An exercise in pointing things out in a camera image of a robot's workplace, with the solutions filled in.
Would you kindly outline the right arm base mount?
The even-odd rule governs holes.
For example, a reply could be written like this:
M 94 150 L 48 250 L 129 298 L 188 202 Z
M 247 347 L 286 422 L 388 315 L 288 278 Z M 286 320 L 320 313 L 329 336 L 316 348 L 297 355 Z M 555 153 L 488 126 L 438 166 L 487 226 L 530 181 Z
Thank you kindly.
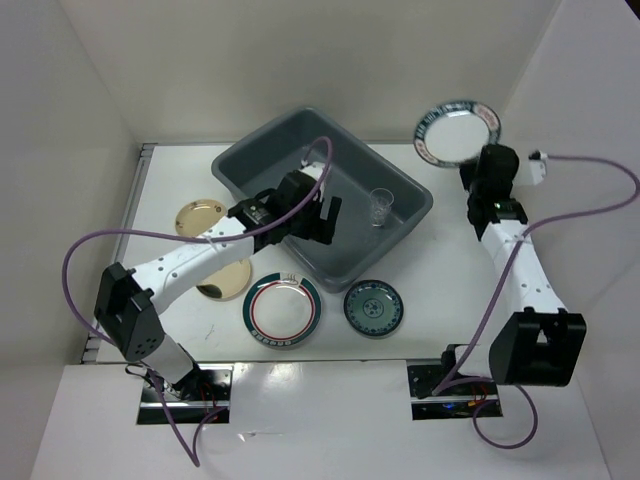
M 503 416 L 497 387 L 491 383 L 457 385 L 434 395 L 432 390 L 445 376 L 438 361 L 408 362 L 406 369 L 413 421 L 471 419 L 479 407 L 479 418 Z

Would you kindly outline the beige plate dark leaf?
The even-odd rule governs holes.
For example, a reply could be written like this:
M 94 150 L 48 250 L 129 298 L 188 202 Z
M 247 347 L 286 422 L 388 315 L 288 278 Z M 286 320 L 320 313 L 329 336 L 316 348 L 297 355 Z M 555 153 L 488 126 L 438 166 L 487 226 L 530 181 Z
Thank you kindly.
M 228 300 L 241 293 L 251 279 L 248 259 L 234 262 L 200 282 L 196 289 L 213 300 Z

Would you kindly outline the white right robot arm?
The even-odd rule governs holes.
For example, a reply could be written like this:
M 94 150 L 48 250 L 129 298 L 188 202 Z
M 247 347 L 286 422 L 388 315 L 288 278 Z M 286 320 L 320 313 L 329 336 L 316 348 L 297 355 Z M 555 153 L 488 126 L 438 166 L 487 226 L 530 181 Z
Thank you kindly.
M 506 323 L 488 347 L 489 378 L 497 385 L 564 387 L 586 336 L 552 289 L 538 259 L 523 206 L 512 196 L 516 152 L 490 144 L 460 167 L 468 193 L 467 218 L 491 257 L 498 283 L 489 304 L 504 297 Z

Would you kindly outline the beige plate small flowers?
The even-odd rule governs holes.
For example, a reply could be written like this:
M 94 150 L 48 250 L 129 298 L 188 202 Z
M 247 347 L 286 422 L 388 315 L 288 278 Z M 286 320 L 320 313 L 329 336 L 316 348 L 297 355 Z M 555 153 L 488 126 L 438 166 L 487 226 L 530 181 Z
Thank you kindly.
M 214 199 L 195 200 L 178 212 L 174 227 L 181 237 L 196 237 L 210 229 L 227 214 L 227 208 Z

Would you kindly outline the white plate green red rim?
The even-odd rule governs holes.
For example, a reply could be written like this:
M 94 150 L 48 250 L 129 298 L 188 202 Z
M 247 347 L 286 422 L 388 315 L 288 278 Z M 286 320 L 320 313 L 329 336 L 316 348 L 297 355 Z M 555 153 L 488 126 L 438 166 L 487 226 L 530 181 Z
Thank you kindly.
M 316 286 L 297 273 L 276 272 L 256 281 L 242 305 L 245 328 L 259 343 L 288 349 L 305 342 L 322 317 Z

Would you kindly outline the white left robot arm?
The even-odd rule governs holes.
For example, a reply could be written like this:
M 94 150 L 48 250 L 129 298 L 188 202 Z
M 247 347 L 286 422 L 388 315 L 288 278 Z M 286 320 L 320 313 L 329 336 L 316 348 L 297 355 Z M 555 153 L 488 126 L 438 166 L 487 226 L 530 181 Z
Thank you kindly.
M 180 400 L 194 396 L 200 369 L 163 329 L 160 316 L 186 291 L 224 267 L 287 237 L 331 243 L 341 207 L 324 197 L 327 167 L 318 162 L 285 175 L 279 186 L 241 201 L 195 238 L 150 262 L 102 273 L 94 316 L 129 363 L 142 363 Z

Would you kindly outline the clear faceted drinking glass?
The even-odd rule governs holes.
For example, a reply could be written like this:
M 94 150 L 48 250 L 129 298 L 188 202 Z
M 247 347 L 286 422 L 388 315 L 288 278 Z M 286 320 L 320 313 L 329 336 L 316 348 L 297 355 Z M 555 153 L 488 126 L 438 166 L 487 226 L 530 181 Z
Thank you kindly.
M 370 221 L 374 227 L 381 227 L 391 211 L 395 197 L 385 188 L 375 188 L 370 192 Z

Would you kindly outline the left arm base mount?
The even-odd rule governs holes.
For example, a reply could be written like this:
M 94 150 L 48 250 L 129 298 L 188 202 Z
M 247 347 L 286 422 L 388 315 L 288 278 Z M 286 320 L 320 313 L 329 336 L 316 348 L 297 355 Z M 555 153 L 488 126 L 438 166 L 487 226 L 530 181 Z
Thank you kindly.
M 124 368 L 125 373 L 143 382 L 137 424 L 168 424 L 161 398 L 165 399 L 176 424 L 198 424 L 215 410 L 218 410 L 218 413 L 210 423 L 228 423 L 233 365 L 204 363 L 200 364 L 199 368 L 201 372 L 197 380 L 183 382 L 177 387 L 158 375 L 159 389 L 156 389 L 150 374 L 142 364 L 127 364 Z

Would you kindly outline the white plate dark patterned rim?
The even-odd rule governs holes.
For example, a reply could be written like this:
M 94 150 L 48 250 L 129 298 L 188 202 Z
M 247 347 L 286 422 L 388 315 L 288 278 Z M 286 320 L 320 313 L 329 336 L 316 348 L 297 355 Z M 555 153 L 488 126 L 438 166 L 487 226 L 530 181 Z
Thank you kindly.
M 429 109 L 417 123 L 412 144 L 418 156 L 439 168 L 458 168 L 499 142 L 502 121 L 488 105 L 452 100 Z

